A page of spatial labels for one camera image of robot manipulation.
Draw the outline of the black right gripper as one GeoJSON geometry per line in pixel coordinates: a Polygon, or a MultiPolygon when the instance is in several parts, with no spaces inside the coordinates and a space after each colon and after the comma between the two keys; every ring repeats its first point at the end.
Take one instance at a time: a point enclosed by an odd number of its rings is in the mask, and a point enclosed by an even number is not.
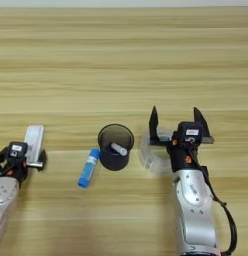
{"type": "Polygon", "coordinates": [[[198,161],[198,148],[201,144],[213,144],[214,138],[210,136],[207,121],[201,111],[194,107],[193,113],[194,120],[203,126],[204,137],[179,137],[177,132],[172,135],[170,130],[159,128],[157,109],[156,107],[152,108],[149,119],[149,144],[159,146],[168,144],[167,152],[170,156],[173,172],[182,169],[195,169],[205,172],[205,166],[201,166],[198,161]]]}

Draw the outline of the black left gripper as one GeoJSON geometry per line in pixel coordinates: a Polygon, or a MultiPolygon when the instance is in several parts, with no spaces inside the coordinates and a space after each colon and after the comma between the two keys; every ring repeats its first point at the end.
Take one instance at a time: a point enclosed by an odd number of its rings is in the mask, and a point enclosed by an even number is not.
{"type": "Polygon", "coordinates": [[[19,184],[22,184],[28,177],[30,169],[43,171],[47,165],[47,153],[43,149],[39,155],[38,162],[30,163],[25,160],[13,160],[7,163],[4,170],[4,177],[14,178],[19,184]]]}

